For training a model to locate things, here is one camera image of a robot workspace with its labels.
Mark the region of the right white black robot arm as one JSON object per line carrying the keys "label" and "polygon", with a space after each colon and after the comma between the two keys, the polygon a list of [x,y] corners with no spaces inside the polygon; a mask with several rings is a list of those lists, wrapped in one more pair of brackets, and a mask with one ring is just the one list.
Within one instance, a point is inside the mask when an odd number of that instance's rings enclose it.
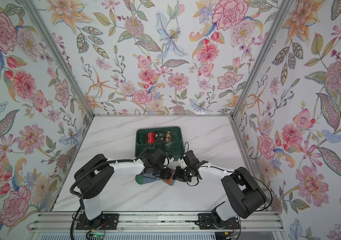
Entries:
{"label": "right white black robot arm", "polygon": [[178,159],[173,178],[190,183],[194,177],[218,184],[226,193],[225,201],[211,211],[210,221],[216,225],[235,217],[246,219],[267,202],[264,191],[246,168],[223,169],[199,161],[193,151],[188,151]]}

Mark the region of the blue green orange sock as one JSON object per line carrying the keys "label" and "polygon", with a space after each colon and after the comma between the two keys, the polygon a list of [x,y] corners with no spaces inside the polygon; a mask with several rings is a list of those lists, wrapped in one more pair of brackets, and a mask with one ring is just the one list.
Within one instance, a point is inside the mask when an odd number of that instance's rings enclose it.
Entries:
{"label": "blue green orange sock", "polygon": [[141,174],[135,176],[135,181],[139,185],[163,181],[164,183],[172,186],[174,184],[174,174],[175,170],[170,168],[155,169],[152,167],[145,167]]}

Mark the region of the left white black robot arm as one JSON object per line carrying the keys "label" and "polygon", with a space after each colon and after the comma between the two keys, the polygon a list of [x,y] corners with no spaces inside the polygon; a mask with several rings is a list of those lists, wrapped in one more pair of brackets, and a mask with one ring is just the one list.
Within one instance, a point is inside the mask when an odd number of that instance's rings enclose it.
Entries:
{"label": "left white black robot arm", "polygon": [[80,210],[86,219],[93,221],[102,215],[99,194],[112,176],[151,174],[161,180],[169,180],[172,174],[168,165],[173,160],[171,154],[162,150],[122,160],[108,160],[103,154],[98,154],[74,174],[75,182],[69,192],[79,198]]}

